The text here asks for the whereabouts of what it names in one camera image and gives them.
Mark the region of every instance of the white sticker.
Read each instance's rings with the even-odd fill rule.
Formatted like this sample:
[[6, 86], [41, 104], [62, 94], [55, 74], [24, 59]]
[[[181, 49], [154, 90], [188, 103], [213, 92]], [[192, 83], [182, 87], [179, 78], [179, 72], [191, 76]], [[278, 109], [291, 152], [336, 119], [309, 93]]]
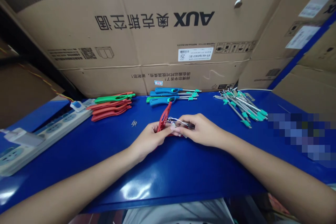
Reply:
[[299, 14], [300, 17], [313, 18], [329, 0], [310, 0]]
[[197, 60], [211, 60], [213, 47], [207, 48], [190, 48], [178, 50], [179, 61], [197, 61]]
[[288, 43], [286, 48], [290, 49], [302, 49], [307, 42], [315, 35], [320, 27], [316, 26], [302, 26], [297, 34]]
[[155, 80], [154, 81], [154, 85], [157, 85], [157, 86], [162, 86], [163, 85], [163, 82], [162, 81], [160, 81], [160, 80]]

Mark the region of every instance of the power strip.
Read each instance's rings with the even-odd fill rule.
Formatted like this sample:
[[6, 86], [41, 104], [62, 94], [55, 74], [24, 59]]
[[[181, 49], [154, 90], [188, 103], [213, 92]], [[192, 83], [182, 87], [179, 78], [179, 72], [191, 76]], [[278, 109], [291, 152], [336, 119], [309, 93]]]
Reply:
[[[83, 102], [85, 107], [89, 107], [94, 104], [94, 99], [88, 99], [87, 101]], [[38, 136], [45, 138], [43, 143], [36, 147], [20, 145], [0, 158], [0, 176], [12, 176], [14, 173], [40, 155], [43, 151], [48, 149], [50, 146], [68, 134], [71, 130], [84, 122], [87, 118], [90, 117], [91, 114], [92, 110], [82, 110], [78, 113], [74, 110], [71, 110], [52, 123], [48, 124], [37, 133]]]

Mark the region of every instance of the plug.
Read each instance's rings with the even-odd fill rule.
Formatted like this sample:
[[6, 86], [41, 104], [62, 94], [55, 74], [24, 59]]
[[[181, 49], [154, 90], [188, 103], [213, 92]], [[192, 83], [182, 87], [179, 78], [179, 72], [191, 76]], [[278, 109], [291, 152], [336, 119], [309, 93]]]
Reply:
[[1, 132], [5, 133], [4, 138], [9, 142], [13, 142], [15, 144], [36, 147], [39, 144], [44, 142], [44, 138], [37, 136], [33, 133], [25, 131], [21, 128], [16, 128], [13, 131], [9, 131], [7, 129], [0, 129]]
[[72, 102], [70, 107], [72, 107], [77, 113], [85, 109], [85, 106], [79, 101]]

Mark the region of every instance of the white wire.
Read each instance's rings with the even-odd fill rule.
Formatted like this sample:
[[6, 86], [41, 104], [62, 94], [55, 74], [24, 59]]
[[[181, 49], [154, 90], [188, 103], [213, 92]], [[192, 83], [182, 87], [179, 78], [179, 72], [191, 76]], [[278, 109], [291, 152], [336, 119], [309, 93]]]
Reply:
[[242, 90], [261, 90], [261, 91], [272, 91], [272, 89], [239, 89], [239, 91]]

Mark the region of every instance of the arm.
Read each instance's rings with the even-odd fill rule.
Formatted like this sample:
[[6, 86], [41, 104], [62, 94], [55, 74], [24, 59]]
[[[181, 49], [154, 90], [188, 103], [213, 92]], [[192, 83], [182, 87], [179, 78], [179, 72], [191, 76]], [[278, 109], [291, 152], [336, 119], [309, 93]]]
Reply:
[[220, 129], [202, 114], [180, 120], [195, 124], [195, 130], [178, 127], [173, 134], [230, 153], [303, 223], [336, 223], [336, 192], [321, 181]]
[[0, 215], [0, 223], [69, 223], [88, 203], [129, 171], [172, 131], [155, 133], [158, 122], [148, 124], [127, 149], [76, 175], [52, 185]]

